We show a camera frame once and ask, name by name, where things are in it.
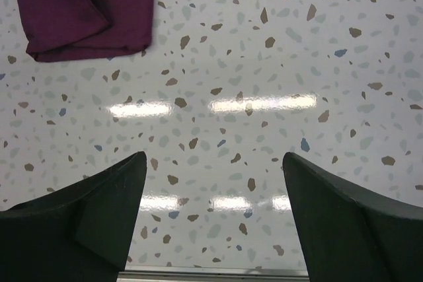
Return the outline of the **purple surgical cloth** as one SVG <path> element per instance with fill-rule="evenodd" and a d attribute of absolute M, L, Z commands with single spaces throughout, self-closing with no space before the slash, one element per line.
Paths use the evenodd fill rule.
<path fill-rule="evenodd" d="M 152 41 L 153 0 L 17 0 L 37 62 L 113 58 Z"/>

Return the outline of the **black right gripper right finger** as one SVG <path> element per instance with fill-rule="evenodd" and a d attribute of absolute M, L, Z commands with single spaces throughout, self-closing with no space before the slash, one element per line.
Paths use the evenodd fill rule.
<path fill-rule="evenodd" d="M 421 281 L 422 208 L 377 194 L 305 158 L 282 167 L 310 281 Z"/>

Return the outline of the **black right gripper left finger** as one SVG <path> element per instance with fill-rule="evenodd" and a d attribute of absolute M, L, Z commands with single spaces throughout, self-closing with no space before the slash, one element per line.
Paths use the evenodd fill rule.
<path fill-rule="evenodd" d="M 136 152 L 1 212 L 2 281 L 116 281 L 124 271 L 147 173 Z"/>

